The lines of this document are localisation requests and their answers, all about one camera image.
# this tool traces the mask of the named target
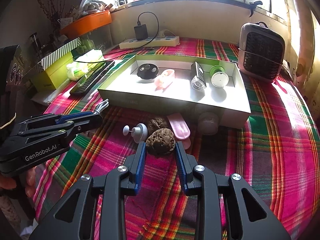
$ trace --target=pink plastic object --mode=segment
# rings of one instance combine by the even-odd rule
[[[181,142],[185,150],[189,149],[189,147],[191,146],[191,141],[189,138],[182,140]]]
[[[166,69],[162,72],[161,75],[155,78],[156,87],[167,88],[174,80],[174,70]]]
[[[171,124],[172,131],[179,140],[185,140],[190,136],[190,130],[187,126],[186,122],[183,120],[181,114],[176,113],[172,115],[168,115],[168,120]]]

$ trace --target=human hand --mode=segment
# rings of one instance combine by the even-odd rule
[[[27,171],[26,174],[27,186],[25,188],[26,195],[32,197],[35,192],[35,182],[36,182],[36,171],[35,168],[32,168]],[[4,189],[14,189],[17,186],[16,181],[13,178],[4,177],[0,174],[0,188]]]

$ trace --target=black grille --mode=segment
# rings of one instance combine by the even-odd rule
[[[245,53],[245,70],[269,80],[276,78],[279,64],[274,62],[281,63],[283,53],[283,47],[280,42],[260,33],[250,32],[247,36],[246,51],[260,55],[261,57],[251,53]]]

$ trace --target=plaid blanket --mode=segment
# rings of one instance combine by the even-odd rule
[[[237,60],[238,50],[216,41],[181,39],[177,47],[160,47],[147,53],[231,61]],[[241,174],[296,239],[315,213],[320,196],[319,135],[304,100],[290,82],[282,77],[274,84],[245,75],[243,78],[252,112],[245,127],[219,127],[216,135],[201,136],[196,125],[188,123],[192,144],[186,152],[217,174]],[[79,100],[69,98],[74,83],[70,84],[46,112],[93,110],[102,100],[97,92],[102,82]],[[106,174],[135,153],[137,144],[130,136],[123,136],[122,129],[124,125],[146,123],[153,116],[110,106],[94,134],[78,135],[66,154],[37,166],[38,187],[33,198],[37,219],[41,220],[82,174]],[[195,197],[186,197],[180,190],[174,158],[148,155],[139,195],[125,200],[128,239],[193,239],[196,203]],[[101,199],[95,239],[99,239],[100,210]],[[221,216],[225,224],[224,212]]]

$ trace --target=white box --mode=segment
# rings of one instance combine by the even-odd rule
[[[198,62],[203,70],[206,89],[197,91],[191,87],[191,65]],[[137,76],[137,69],[145,63],[175,70],[175,80],[162,90],[154,80],[146,81]],[[212,66],[222,66],[229,76],[223,88],[211,84],[209,71]],[[111,105],[129,107],[160,115],[176,112],[197,121],[203,112],[214,112],[220,125],[241,129],[251,111],[242,77],[236,64],[214,59],[176,55],[136,55],[120,65],[98,88],[103,99]]]

